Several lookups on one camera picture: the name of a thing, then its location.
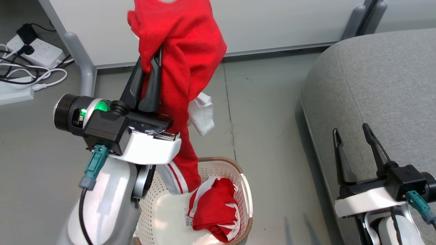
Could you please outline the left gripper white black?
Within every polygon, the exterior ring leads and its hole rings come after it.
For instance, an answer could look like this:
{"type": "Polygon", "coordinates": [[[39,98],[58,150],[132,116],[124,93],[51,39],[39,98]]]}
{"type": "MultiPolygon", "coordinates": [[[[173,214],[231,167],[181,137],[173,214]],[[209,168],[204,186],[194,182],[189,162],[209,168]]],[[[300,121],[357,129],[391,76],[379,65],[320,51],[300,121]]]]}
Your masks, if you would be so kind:
{"type": "MultiPolygon", "coordinates": [[[[64,94],[53,109],[53,122],[56,128],[83,138],[83,130],[94,110],[113,111],[129,118],[131,135],[124,154],[117,156],[109,152],[109,157],[135,164],[170,163],[181,148],[179,134],[166,132],[167,127],[172,125],[172,120],[164,116],[153,117],[134,112],[137,109],[145,113],[159,111],[161,67],[162,46],[151,59],[151,70],[143,99],[141,94],[146,74],[140,57],[121,94],[120,101],[64,94]]],[[[86,149],[93,152],[95,148],[89,149],[86,144],[86,149]]]]}

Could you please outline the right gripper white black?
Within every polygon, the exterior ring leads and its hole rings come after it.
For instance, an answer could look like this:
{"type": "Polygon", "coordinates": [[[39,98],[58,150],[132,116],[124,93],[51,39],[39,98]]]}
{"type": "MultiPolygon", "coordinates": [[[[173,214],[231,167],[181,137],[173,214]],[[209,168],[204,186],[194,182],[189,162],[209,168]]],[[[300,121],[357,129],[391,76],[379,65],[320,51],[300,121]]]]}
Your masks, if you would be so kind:
{"type": "Polygon", "coordinates": [[[372,149],[378,178],[358,181],[348,163],[339,131],[337,128],[333,129],[333,144],[339,184],[339,196],[334,204],[337,217],[348,217],[369,211],[384,210],[406,203],[405,201],[396,201],[384,187],[386,179],[383,178],[387,177],[387,170],[391,168],[393,162],[369,124],[362,124],[362,129],[366,142],[372,149]]]}

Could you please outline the red track pants white stripes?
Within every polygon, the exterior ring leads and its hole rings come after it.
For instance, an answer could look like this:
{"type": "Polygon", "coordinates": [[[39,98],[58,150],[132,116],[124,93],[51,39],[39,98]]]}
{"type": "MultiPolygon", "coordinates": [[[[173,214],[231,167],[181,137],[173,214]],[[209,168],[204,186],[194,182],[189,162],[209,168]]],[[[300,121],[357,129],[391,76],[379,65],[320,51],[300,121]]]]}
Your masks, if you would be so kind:
{"type": "Polygon", "coordinates": [[[156,167],[172,195],[189,193],[201,184],[198,158],[189,139],[188,107],[208,85],[227,45],[210,0],[134,0],[127,21],[139,38],[145,72],[162,47],[160,113],[173,118],[169,133],[180,133],[181,148],[170,163],[156,167]]]}

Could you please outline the red garment white trim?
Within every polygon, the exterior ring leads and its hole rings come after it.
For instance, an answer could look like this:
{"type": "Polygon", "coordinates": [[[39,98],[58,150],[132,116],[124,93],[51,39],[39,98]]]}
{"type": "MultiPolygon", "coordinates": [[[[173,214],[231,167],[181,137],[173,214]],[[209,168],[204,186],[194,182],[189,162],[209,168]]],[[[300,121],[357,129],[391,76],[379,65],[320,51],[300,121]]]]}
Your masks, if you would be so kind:
{"type": "Polygon", "coordinates": [[[203,182],[189,200],[192,229],[207,230],[223,243],[233,241],[241,228],[237,190],[229,178],[209,177],[203,182]]]}

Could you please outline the white perforated laundry basket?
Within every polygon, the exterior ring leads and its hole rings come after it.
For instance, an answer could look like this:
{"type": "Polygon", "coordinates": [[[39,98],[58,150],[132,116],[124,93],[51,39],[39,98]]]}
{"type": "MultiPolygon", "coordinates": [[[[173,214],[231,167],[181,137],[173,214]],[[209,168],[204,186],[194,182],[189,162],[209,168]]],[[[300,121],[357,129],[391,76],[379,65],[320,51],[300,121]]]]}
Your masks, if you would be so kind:
{"type": "Polygon", "coordinates": [[[253,223],[252,194],[242,168],[224,157],[198,159],[202,181],[210,177],[229,178],[236,186],[235,199],[240,212],[240,232],[229,243],[220,242],[209,231],[195,231],[188,217],[191,194],[171,195],[160,178],[154,175],[146,197],[140,201],[141,216],[134,233],[136,245],[244,245],[253,223]]]}

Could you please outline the grey partition leg with caster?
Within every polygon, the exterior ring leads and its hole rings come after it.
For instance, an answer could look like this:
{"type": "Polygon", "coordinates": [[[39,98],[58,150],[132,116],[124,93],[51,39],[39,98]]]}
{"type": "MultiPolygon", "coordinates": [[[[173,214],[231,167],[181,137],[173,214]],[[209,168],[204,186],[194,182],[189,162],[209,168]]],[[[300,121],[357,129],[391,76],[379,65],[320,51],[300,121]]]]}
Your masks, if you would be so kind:
{"type": "Polygon", "coordinates": [[[81,82],[80,94],[81,96],[94,96],[95,81],[97,69],[88,56],[85,48],[83,47],[78,36],[72,32],[64,34],[64,41],[67,49],[70,52],[74,62],[80,68],[81,82]]]}

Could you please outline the grey fabric sofa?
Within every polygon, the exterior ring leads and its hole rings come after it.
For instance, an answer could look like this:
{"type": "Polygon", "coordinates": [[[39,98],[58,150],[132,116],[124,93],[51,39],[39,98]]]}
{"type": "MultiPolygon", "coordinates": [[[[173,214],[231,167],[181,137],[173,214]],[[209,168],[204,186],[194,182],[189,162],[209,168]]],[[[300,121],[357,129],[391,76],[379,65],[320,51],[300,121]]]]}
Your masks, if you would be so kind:
{"type": "Polygon", "coordinates": [[[436,28],[334,44],[309,71],[301,102],[332,207],[340,188],[335,128],[358,180],[375,178],[377,170],[364,123],[391,160],[436,178],[436,28]]]}

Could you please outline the white power strip with sockets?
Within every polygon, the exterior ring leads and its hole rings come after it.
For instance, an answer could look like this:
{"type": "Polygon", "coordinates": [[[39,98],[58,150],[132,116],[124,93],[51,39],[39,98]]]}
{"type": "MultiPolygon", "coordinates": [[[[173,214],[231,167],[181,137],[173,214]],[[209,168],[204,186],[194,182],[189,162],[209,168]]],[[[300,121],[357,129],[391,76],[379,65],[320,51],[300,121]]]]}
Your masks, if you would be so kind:
{"type": "MultiPolygon", "coordinates": [[[[0,43],[0,57],[12,61],[16,57],[17,52],[24,47],[21,38],[16,35],[7,44],[0,43]]],[[[15,62],[24,62],[25,65],[36,65],[53,69],[57,67],[65,58],[64,51],[53,46],[39,38],[34,40],[30,47],[33,48],[33,53],[27,55],[25,53],[19,55],[15,62]]]]}

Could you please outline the black power adapter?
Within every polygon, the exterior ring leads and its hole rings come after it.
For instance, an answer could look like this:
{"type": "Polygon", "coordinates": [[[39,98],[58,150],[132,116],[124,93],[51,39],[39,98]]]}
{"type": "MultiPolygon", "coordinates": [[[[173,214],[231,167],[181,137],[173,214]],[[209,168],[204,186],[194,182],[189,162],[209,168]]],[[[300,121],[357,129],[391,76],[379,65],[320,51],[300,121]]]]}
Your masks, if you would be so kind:
{"type": "Polygon", "coordinates": [[[38,34],[29,23],[23,24],[16,33],[25,45],[30,45],[38,38],[38,34]]]}

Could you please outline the flat white power strip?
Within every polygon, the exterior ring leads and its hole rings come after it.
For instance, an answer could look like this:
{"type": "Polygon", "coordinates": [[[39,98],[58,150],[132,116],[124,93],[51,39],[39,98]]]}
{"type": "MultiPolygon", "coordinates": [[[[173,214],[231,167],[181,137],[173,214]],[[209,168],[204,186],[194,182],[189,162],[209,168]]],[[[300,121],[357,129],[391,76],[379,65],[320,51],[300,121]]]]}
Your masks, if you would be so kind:
{"type": "Polygon", "coordinates": [[[16,85],[0,82],[0,105],[13,104],[34,99],[31,85],[16,85]]]}

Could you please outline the large white partition panel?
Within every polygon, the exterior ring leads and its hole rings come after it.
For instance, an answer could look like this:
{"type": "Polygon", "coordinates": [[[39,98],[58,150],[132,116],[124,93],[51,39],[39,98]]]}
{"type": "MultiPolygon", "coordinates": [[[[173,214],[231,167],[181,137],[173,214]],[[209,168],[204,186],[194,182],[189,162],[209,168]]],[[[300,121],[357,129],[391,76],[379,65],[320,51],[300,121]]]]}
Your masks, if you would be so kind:
{"type": "MultiPolygon", "coordinates": [[[[339,41],[364,0],[210,0],[227,56],[339,41]]],[[[97,68],[137,61],[134,0],[39,0],[61,37],[77,35],[97,68]]]]}

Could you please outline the narrow white partition panel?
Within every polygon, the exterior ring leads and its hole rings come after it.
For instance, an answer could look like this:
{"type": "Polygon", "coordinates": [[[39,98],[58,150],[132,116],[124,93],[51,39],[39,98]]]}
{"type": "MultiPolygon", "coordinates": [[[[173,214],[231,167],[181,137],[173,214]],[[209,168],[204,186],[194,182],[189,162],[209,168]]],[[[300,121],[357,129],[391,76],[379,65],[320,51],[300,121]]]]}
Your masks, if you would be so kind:
{"type": "Polygon", "coordinates": [[[436,0],[384,0],[376,33],[436,28],[436,0]]]}

